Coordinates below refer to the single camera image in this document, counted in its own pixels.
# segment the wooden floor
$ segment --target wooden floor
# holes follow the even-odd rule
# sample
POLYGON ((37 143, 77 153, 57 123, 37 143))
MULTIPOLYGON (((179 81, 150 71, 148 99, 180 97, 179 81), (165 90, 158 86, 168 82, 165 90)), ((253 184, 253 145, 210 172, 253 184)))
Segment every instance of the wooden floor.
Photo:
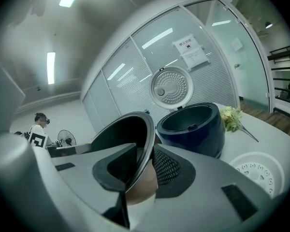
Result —
POLYGON ((246 105, 244 101, 241 101, 241 109, 244 113, 263 120, 290 136, 290 118, 280 112, 275 111, 270 114, 250 107, 246 105))

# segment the black rectangular slot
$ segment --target black rectangular slot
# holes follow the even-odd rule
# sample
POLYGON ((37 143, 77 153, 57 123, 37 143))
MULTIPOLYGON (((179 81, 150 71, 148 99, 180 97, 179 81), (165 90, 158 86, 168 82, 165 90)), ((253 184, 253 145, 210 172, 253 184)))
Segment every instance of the black rectangular slot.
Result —
POLYGON ((225 186, 221 189, 231 202, 237 214, 241 217, 242 221, 245 221, 258 211, 236 185, 225 186))
POLYGON ((65 163, 65 164, 61 164, 61 165, 57 165, 55 166, 57 171, 62 171, 62 170, 66 170, 72 167, 75 167, 75 165, 71 162, 65 163))

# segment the glass partition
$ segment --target glass partition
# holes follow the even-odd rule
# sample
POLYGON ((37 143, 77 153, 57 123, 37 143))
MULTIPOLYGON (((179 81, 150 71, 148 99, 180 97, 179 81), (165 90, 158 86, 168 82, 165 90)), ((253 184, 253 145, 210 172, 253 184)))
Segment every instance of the glass partition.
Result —
POLYGON ((157 106, 149 94, 152 72, 132 40, 126 41, 102 69, 109 89, 122 115, 148 110, 154 122, 169 113, 157 106))
POLYGON ((99 118, 99 115, 97 113, 97 110, 93 104, 93 101, 90 97, 89 91, 85 95, 85 98, 83 100, 83 105, 86 110, 87 116, 90 120, 90 123, 95 130, 96 133, 100 132, 103 129, 103 124, 99 118))
POLYGON ((105 79, 100 72, 89 89, 92 101, 97 109, 103 127, 120 117, 105 79))
POLYGON ((218 0, 192 4, 187 9, 203 22, 226 55, 239 96, 244 98, 245 103, 269 111, 268 84, 263 62, 242 23, 218 0))
POLYGON ((230 73, 216 45, 183 9, 176 8, 158 17, 132 37, 153 73, 169 65, 190 71, 194 92, 188 104, 216 102, 233 107, 238 105, 230 73), (187 38, 202 48, 208 61, 189 68, 175 46, 175 42, 187 38))

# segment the glass door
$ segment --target glass door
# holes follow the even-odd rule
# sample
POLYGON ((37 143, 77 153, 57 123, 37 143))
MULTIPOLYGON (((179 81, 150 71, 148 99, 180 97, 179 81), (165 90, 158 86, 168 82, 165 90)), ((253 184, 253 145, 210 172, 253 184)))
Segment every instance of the glass door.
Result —
POLYGON ((244 103, 269 111, 268 84, 259 52, 242 23, 218 0, 187 6, 217 40, 244 103))

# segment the rice cooker lid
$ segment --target rice cooker lid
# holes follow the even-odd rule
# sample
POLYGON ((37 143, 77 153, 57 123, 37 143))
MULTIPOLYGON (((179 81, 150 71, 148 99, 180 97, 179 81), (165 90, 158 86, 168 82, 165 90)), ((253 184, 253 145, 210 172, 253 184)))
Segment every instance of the rice cooker lid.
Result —
POLYGON ((183 68, 170 65, 155 72, 149 83, 149 93, 158 106, 178 110, 190 101, 193 80, 183 68))

